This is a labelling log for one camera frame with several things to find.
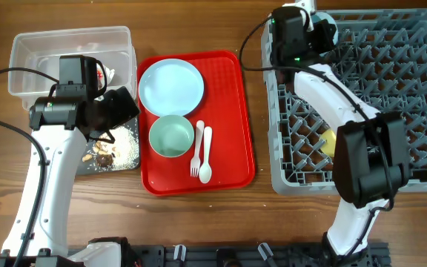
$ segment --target wood grain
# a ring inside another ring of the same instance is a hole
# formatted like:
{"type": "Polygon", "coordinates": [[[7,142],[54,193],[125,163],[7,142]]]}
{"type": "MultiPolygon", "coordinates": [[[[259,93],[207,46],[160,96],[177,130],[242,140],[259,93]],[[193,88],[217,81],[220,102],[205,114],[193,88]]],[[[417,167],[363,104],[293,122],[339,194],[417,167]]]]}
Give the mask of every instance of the wood grain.
{"type": "MultiPolygon", "coordinates": [[[[138,62],[149,56],[226,49],[237,52],[246,34],[282,1],[17,1],[0,0],[0,69],[14,36],[32,31],[125,25],[138,62]]],[[[427,7],[421,0],[318,1],[320,9],[427,7]]],[[[260,64],[259,34],[245,63],[260,64]]],[[[268,106],[261,73],[245,73],[257,175],[241,190],[157,198],[139,171],[77,177],[68,221],[70,246],[94,237],[126,236],[132,244],[285,244],[318,241],[332,224],[337,196],[284,197],[271,187],[268,106]]],[[[28,131],[21,101],[0,76],[0,119],[28,131]]],[[[0,249],[16,215],[29,162],[29,143],[0,128],[0,249]]],[[[371,239],[390,243],[394,266],[427,266],[427,194],[399,194],[381,214],[371,239]]]]}

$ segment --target teal bowl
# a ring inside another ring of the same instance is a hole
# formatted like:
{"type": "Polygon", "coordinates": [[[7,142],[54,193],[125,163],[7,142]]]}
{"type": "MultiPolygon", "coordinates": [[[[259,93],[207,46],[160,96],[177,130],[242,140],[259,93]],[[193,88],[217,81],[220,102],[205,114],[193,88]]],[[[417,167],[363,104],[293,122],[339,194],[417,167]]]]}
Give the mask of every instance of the teal bowl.
{"type": "Polygon", "coordinates": [[[149,130],[149,144],[168,158],[183,155],[193,144],[193,127],[185,117],[167,115],[157,119],[149,130]]]}

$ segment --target fork handle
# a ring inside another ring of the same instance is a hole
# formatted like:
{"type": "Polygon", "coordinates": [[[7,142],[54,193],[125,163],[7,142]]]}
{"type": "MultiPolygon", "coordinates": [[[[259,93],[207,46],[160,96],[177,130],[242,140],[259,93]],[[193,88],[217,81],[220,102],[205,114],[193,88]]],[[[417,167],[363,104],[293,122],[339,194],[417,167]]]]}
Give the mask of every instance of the fork handle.
{"type": "Polygon", "coordinates": [[[196,149],[194,151],[195,156],[199,156],[200,144],[202,143],[202,135],[204,133],[205,123],[203,121],[198,121],[196,125],[196,149]]]}
{"type": "Polygon", "coordinates": [[[204,163],[208,163],[208,156],[211,153],[212,128],[205,127],[204,132],[204,163]]]}

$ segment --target white spoon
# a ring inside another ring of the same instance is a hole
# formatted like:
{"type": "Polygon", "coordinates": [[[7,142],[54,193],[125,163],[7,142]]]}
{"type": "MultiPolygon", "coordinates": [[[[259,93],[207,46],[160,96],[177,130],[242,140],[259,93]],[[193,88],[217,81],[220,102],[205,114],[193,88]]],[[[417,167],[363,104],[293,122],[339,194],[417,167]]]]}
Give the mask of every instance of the white spoon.
{"type": "Polygon", "coordinates": [[[204,129],[204,163],[200,166],[199,178],[200,182],[208,183],[212,177],[212,168],[208,164],[208,156],[211,152],[212,128],[205,127],[204,129]]]}

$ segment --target yellow object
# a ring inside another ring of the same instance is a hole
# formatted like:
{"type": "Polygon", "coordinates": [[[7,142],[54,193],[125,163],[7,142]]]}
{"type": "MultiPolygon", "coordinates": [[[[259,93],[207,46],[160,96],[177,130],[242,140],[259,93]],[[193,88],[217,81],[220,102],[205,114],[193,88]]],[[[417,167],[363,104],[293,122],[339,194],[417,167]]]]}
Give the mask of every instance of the yellow object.
{"type": "Polygon", "coordinates": [[[335,152],[335,142],[337,137],[333,130],[329,129],[320,135],[320,139],[325,140],[325,144],[320,148],[320,150],[327,156],[334,156],[335,152]]]}

